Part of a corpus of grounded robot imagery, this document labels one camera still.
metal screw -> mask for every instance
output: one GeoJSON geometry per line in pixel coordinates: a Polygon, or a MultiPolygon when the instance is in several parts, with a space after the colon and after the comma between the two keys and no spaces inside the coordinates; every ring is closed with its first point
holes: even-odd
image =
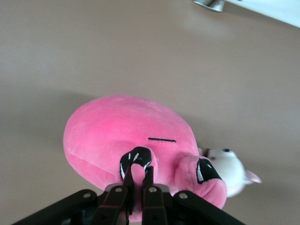
{"type": "Polygon", "coordinates": [[[154,192],[157,192],[157,189],[156,189],[156,187],[150,187],[150,188],[149,188],[149,191],[150,191],[151,193],[154,193],[154,192]]]}
{"type": "Polygon", "coordinates": [[[187,199],[188,195],[186,193],[180,193],[179,194],[179,198],[181,198],[181,199],[187,199]]]}
{"type": "Polygon", "coordinates": [[[84,195],[83,195],[83,197],[84,198],[89,198],[90,197],[90,193],[88,192],[88,193],[85,193],[84,195]]]}
{"type": "Polygon", "coordinates": [[[118,187],[115,189],[115,192],[121,192],[123,189],[121,187],[118,187]]]}

white toy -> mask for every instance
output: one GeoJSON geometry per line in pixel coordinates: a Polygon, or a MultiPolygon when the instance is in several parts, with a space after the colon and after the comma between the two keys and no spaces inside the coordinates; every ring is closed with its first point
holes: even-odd
{"type": "Polygon", "coordinates": [[[227,185],[227,197],[239,194],[246,185],[261,183],[253,172],[245,170],[242,162],[230,149],[207,149],[206,157],[227,185]]]}

white wall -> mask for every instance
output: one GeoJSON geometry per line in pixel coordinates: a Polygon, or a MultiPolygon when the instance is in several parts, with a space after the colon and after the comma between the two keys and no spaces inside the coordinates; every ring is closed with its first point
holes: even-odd
{"type": "Polygon", "coordinates": [[[300,28],[300,2],[298,0],[226,1],[300,28]]]}
{"type": "Polygon", "coordinates": [[[177,111],[202,147],[233,149],[263,183],[229,199],[244,223],[299,223],[300,29],[226,3],[0,1],[0,218],[92,188],[64,126],[111,94],[177,111]]]}

black fabric patch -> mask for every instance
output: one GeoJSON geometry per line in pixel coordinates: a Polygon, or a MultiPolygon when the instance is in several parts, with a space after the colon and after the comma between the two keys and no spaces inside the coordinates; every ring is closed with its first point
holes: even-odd
{"type": "Polygon", "coordinates": [[[135,147],[132,151],[122,156],[120,160],[120,175],[124,179],[124,175],[129,166],[137,163],[142,167],[147,167],[151,163],[151,151],[145,147],[135,147]]]}
{"type": "Polygon", "coordinates": [[[196,168],[197,182],[202,184],[211,179],[221,179],[208,159],[199,159],[196,168]]]}
{"type": "Polygon", "coordinates": [[[171,139],[163,139],[163,138],[155,138],[155,137],[149,137],[148,140],[151,141],[161,141],[161,142],[175,142],[175,140],[171,140],[171,139]]]}

pink plush toy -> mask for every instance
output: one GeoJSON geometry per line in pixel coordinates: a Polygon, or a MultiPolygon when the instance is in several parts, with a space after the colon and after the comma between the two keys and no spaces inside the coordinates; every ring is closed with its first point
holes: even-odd
{"type": "Polygon", "coordinates": [[[133,222],[142,219],[139,190],[150,165],[154,183],[167,185],[172,195],[189,190],[219,208],[226,201],[226,184],[199,155],[190,126],[151,100],[116,95],[84,104],[67,122],[64,150],[71,166],[100,189],[122,182],[131,166],[136,192],[133,222]]]}

